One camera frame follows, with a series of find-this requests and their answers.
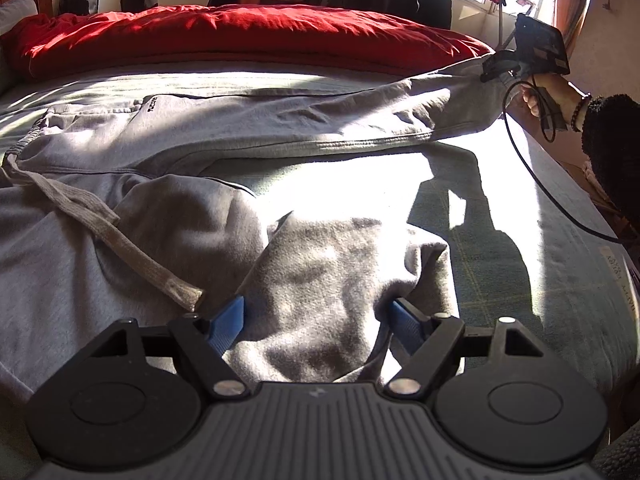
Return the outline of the black sleeve right forearm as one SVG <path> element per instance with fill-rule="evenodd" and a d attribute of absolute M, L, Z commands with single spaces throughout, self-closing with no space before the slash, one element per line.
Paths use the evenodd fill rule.
<path fill-rule="evenodd" d="M 626 94 L 592 100 L 582 124 L 582 151 L 594 175 L 639 229 L 639 103 Z"/>

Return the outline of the person's right hand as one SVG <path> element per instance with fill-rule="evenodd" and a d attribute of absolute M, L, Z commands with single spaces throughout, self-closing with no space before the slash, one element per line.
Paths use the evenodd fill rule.
<path fill-rule="evenodd" d="M 574 84 L 558 74 L 539 74 L 528 78 L 529 86 L 522 97 L 529 111 L 537 118 L 551 106 L 558 110 L 567 127 L 582 132 L 590 94 L 579 90 Z"/>

